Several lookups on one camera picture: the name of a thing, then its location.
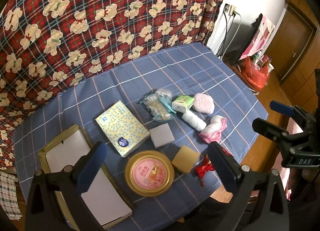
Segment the red embroidered pouch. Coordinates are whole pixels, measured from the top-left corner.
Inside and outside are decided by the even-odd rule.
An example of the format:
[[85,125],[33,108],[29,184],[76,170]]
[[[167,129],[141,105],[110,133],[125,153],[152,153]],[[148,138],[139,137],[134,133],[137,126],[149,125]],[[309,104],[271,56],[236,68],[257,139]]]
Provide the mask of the red embroidered pouch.
[[209,171],[216,171],[220,180],[231,176],[231,168],[227,162],[231,158],[233,159],[233,155],[217,142],[209,143],[202,164],[195,167],[195,173],[200,180],[200,185],[204,187],[204,177]]

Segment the pink white towel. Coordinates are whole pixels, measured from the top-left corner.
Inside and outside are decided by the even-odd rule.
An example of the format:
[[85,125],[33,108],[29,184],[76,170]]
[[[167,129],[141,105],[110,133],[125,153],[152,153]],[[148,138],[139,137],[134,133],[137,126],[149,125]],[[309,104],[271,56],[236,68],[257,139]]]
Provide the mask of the pink white towel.
[[220,115],[211,118],[210,124],[207,125],[199,136],[207,143],[220,143],[223,130],[227,128],[227,119]]

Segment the tan sponge block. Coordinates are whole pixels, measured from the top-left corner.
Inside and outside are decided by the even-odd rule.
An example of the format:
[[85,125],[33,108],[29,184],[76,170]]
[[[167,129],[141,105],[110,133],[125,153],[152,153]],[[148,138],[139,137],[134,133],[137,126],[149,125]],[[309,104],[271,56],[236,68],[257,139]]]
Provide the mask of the tan sponge block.
[[198,160],[200,153],[183,145],[172,160],[172,165],[181,173],[188,174]]

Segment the fluffy pink puff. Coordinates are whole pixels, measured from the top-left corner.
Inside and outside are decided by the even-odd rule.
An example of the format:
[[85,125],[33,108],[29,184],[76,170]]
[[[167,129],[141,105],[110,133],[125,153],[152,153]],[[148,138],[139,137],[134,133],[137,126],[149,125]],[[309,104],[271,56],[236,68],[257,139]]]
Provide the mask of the fluffy pink puff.
[[211,115],[215,109],[213,98],[204,93],[195,94],[193,109],[198,113]]

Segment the white foam sponge block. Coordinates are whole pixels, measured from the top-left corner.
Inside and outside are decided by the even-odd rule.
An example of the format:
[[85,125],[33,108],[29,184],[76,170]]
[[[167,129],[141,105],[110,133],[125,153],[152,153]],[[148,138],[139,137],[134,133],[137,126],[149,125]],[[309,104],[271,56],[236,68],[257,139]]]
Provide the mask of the white foam sponge block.
[[152,128],[149,132],[150,138],[156,149],[171,144],[175,141],[168,123],[161,124],[155,128]]

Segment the cotton swab bag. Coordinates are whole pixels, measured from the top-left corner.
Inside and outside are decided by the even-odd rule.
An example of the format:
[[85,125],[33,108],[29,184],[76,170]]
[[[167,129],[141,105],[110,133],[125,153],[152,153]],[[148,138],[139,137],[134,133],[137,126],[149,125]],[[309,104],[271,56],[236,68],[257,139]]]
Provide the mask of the cotton swab bag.
[[140,104],[143,104],[149,113],[152,115],[152,120],[164,123],[170,120],[173,120],[175,117],[173,112],[171,112],[161,101],[157,94],[150,93],[146,95],[140,101]]

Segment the clear bag cotton pads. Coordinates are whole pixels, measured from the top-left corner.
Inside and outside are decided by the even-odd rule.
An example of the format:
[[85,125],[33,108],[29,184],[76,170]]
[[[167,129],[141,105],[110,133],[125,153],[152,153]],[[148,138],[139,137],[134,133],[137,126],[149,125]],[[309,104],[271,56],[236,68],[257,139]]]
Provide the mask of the clear bag cotton pads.
[[164,98],[169,98],[169,99],[172,98],[172,92],[168,89],[165,89],[165,88],[157,89],[155,91],[155,94],[158,95],[159,97],[164,97]]

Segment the red plastic bag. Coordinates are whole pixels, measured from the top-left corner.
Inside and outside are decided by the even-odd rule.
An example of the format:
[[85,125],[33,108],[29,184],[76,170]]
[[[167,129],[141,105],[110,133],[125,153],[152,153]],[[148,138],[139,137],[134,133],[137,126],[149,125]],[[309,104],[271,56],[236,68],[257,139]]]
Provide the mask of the red plastic bag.
[[257,90],[264,88],[269,77],[268,67],[259,67],[250,57],[246,57],[241,71],[242,76]]

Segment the yellow dotted tissue box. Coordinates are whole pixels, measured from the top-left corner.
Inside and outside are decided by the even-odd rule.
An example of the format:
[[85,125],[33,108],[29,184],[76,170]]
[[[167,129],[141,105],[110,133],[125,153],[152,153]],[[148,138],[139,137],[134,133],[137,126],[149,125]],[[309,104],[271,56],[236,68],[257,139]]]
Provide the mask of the yellow dotted tissue box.
[[150,137],[147,128],[121,101],[112,105],[95,121],[121,157],[131,154]]

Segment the blue checked tablecloth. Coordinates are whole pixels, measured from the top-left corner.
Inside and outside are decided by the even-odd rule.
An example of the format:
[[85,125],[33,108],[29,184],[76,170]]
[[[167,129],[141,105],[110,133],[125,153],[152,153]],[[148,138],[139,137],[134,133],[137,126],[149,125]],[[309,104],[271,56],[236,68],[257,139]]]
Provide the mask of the blue checked tablecloth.
[[[63,130],[78,124],[93,142],[107,142],[96,118],[117,101],[123,102],[146,128],[156,127],[140,100],[152,90],[164,88],[177,97],[196,93],[210,95],[214,114],[225,117],[227,128],[221,144],[241,162],[257,139],[252,129],[256,118],[268,113],[240,78],[212,51],[200,43],[180,45],[128,61],[81,81],[58,94],[29,116],[13,133],[17,175],[28,196],[33,175],[39,169],[39,151]],[[220,186],[217,174],[209,172],[200,181],[194,174],[175,174],[171,188],[158,197],[141,197],[125,182],[127,159],[112,145],[105,164],[116,183],[135,204],[131,217],[114,230],[161,230],[188,214]]]

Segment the wooden door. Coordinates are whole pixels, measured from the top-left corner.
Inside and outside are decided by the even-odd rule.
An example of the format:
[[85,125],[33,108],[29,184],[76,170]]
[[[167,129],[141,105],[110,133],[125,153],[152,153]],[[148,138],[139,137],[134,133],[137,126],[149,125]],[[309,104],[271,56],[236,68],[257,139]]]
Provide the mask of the wooden door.
[[279,79],[284,81],[304,57],[316,33],[316,26],[288,6],[265,54]]

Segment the green white checked cloth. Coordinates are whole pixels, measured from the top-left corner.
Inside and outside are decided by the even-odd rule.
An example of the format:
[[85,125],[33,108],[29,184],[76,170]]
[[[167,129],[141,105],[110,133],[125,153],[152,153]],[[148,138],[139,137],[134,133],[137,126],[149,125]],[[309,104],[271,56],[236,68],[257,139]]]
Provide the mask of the green white checked cloth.
[[10,220],[20,220],[22,217],[16,195],[16,177],[1,171],[0,197],[1,207]]

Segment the pink gift bag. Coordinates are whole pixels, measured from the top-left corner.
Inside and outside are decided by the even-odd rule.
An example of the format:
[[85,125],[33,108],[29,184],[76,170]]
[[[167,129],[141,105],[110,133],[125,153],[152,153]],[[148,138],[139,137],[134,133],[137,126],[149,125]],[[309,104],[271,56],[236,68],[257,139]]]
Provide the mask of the pink gift bag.
[[272,23],[272,21],[263,15],[263,19],[258,28],[258,31],[255,33],[253,40],[251,41],[248,48],[244,51],[244,54],[242,54],[242,56],[240,57],[240,60],[252,56],[259,51],[262,51],[275,27],[276,26]]

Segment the black monitor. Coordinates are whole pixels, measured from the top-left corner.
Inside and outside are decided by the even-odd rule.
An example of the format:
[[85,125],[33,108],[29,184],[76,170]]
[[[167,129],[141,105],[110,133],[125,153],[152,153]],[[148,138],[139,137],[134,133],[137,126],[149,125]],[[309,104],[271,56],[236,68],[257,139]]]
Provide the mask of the black monitor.
[[236,63],[240,60],[240,57],[242,54],[244,54],[244,51],[248,48],[251,41],[253,40],[253,37],[255,33],[258,31],[258,28],[261,24],[261,21],[263,19],[263,14],[260,13],[259,16],[251,23],[249,29],[247,32],[245,32],[241,36],[240,46],[232,51],[227,51],[223,55],[223,62],[226,64],[229,64],[231,66],[235,66]]

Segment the red plaid bear blanket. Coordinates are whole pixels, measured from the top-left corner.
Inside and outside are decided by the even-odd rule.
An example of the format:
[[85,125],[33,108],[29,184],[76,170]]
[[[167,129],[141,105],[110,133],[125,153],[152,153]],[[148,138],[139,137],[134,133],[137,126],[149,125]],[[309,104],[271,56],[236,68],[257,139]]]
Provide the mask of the red plaid bear blanket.
[[13,131],[60,92],[161,49],[207,43],[223,0],[8,0],[1,9],[1,169]]

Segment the wall power outlet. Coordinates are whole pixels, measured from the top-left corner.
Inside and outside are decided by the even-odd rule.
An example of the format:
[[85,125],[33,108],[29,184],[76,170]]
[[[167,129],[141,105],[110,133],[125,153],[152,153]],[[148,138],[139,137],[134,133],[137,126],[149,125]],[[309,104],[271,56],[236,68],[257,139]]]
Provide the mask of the wall power outlet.
[[234,5],[225,4],[223,12],[225,15],[228,16],[235,16],[236,15],[236,7]]

